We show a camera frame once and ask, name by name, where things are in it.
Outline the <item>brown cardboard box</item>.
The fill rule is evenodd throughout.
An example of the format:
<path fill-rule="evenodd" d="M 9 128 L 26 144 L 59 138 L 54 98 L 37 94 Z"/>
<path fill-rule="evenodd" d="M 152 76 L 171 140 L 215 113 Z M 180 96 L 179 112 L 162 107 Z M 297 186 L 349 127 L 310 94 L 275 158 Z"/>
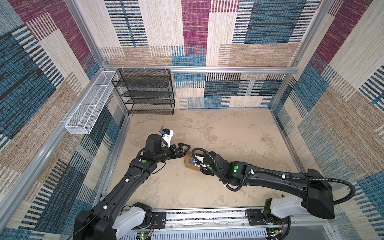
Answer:
<path fill-rule="evenodd" d="M 185 168 L 187 168 L 187 169 L 198 171 L 198 172 L 201 171 L 200 167 L 196 166 L 196 161 L 192 157 L 192 151 L 191 150 L 189 150 L 186 153 L 186 155 L 184 156 L 184 165 L 185 165 Z"/>

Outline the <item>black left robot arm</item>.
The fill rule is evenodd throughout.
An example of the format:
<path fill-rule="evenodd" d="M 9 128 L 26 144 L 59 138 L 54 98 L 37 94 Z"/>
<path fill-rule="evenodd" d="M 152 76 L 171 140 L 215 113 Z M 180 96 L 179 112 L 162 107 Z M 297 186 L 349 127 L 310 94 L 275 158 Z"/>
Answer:
<path fill-rule="evenodd" d="M 183 158 L 190 145 L 178 143 L 170 145 L 163 136 L 149 135 L 146 146 L 132 160 L 119 181 L 90 211 L 81 211 L 74 223 L 72 240 L 119 240 L 135 227 L 148 227 L 151 223 L 152 209 L 138 203 L 128 213 L 120 215 L 121 210 L 133 193 L 155 171 L 158 163 Z"/>

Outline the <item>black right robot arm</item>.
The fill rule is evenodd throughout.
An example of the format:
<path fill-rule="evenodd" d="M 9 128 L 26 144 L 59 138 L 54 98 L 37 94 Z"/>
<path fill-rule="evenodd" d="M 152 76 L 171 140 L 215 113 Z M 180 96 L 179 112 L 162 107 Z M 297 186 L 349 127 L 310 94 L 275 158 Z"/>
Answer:
<path fill-rule="evenodd" d="M 245 162 L 228 162 L 210 152 L 194 157 L 204 175 L 216 176 L 232 192 L 243 186 L 257 186 L 289 193 L 302 199 L 309 214 L 326 220 L 335 218 L 333 188 L 320 172 L 288 173 L 263 169 Z"/>

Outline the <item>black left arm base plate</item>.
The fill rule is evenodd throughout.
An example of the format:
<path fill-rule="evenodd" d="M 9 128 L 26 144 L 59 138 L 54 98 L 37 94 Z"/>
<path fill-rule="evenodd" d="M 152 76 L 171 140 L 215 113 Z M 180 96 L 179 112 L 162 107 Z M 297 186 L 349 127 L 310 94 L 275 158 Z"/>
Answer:
<path fill-rule="evenodd" d="M 164 229 L 166 227 L 166 212 L 151 212 L 146 214 L 143 222 L 145 229 Z"/>

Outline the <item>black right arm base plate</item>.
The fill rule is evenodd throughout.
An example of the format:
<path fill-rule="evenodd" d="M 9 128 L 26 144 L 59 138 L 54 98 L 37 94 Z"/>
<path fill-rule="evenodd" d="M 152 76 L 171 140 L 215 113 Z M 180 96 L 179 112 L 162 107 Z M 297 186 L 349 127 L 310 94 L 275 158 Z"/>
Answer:
<path fill-rule="evenodd" d="M 273 215 L 265 217 L 263 209 L 247 209 L 245 217 L 248 219 L 250 226 L 287 225 L 289 223 L 289 217 L 284 219 L 279 219 Z"/>

